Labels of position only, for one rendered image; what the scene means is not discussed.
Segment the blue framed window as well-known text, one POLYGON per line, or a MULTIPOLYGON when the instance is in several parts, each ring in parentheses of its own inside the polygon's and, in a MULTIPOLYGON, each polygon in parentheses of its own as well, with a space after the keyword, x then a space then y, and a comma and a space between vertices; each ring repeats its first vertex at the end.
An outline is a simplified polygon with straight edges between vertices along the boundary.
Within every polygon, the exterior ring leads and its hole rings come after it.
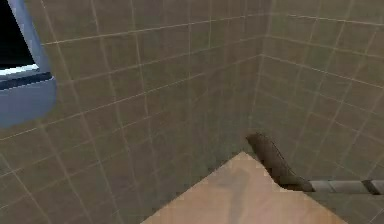
POLYGON ((56 102, 51 73, 22 0, 0 0, 0 128, 46 115, 56 102))

